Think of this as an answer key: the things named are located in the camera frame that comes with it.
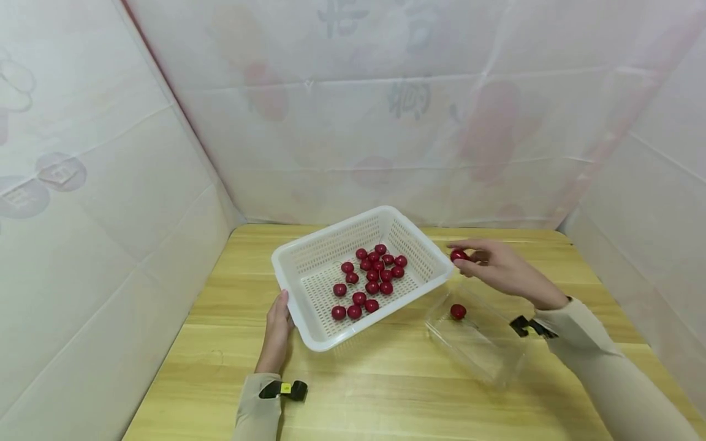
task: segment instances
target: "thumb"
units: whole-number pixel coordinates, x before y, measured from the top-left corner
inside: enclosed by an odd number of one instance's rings
[[[283,289],[279,296],[277,296],[277,304],[275,309],[278,315],[286,316],[288,313],[287,302],[289,301],[289,292]]]
[[[461,274],[466,277],[475,276],[482,279],[483,276],[491,270],[490,267],[481,266],[476,262],[471,262],[470,260],[456,259],[453,261],[453,264],[456,265],[456,268],[461,270]]]

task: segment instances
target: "right hand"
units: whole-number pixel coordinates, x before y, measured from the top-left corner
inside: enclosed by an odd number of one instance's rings
[[[469,260],[454,260],[466,277],[478,277],[491,288],[511,296],[524,297],[541,310],[561,309],[568,297],[541,272],[521,258],[507,243],[489,239],[467,239],[447,245],[472,249]]]

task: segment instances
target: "white plastic basket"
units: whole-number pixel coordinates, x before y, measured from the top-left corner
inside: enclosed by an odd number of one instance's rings
[[[384,243],[394,256],[407,257],[404,277],[393,281],[391,295],[369,296],[380,303],[374,313],[364,311],[358,320],[334,320],[334,306],[347,308],[353,304],[353,292],[365,292],[367,280],[355,251],[371,250],[378,243]],[[338,298],[333,295],[333,285],[345,283],[340,266],[346,261],[353,262],[360,280],[356,286],[348,286],[345,297]],[[301,338],[317,352],[333,348],[442,285],[454,268],[447,255],[390,206],[373,208],[280,246],[272,254],[272,264],[280,286],[289,291],[289,311]]]

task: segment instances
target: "left hand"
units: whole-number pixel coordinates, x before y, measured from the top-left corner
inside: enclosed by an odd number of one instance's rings
[[[255,373],[279,373],[282,370],[287,357],[289,334],[294,329],[294,322],[287,307],[288,300],[289,293],[283,289],[267,313],[265,341]]]

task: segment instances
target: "wrist strap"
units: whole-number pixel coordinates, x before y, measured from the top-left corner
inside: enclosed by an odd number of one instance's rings
[[[289,384],[275,380],[260,391],[259,397],[261,399],[270,399],[277,397],[277,395],[283,395],[292,401],[304,401],[308,390],[309,386],[303,381],[297,380]]]
[[[527,331],[528,327],[531,327],[532,329],[534,329],[534,331],[537,333],[537,335],[541,335],[545,339],[553,339],[553,338],[557,337],[557,335],[554,334],[552,331],[548,330],[544,326],[535,322],[533,318],[528,320],[524,317],[524,315],[521,315],[520,317],[518,317],[518,318],[514,319],[512,322],[510,322],[510,327],[520,337],[526,337],[526,336],[530,335],[530,332]]]

